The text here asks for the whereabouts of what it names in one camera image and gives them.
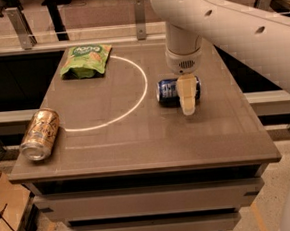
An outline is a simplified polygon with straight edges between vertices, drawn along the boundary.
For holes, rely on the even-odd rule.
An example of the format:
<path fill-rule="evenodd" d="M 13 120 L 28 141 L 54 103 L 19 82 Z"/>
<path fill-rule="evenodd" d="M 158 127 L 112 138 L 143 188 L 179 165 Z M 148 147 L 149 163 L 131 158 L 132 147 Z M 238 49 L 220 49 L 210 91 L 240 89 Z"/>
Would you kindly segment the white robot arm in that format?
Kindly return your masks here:
<path fill-rule="evenodd" d="M 167 66 L 196 70 L 207 39 L 290 93 L 290 18 L 226 0 L 150 0 L 166 23 Z"/>

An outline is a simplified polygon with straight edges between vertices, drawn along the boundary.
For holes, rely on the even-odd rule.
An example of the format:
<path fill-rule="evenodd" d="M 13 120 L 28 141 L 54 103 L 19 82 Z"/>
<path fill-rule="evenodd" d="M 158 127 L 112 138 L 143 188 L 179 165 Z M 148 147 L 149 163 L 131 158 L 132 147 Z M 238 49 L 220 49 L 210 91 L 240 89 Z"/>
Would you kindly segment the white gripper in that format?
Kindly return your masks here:
<path fill-rule="evenodd" d="M 201 49 L 191 54 L 175 54 L 169 49 L 165 52 L 168 68 L 176 75 L 181 75 L 177 83 L 177 94 L 180 98 L 180 106 L 185 115 L 195 113 L 195 99 L 197 81 L 192 73 L 198 69 L 201 62 Z"/>

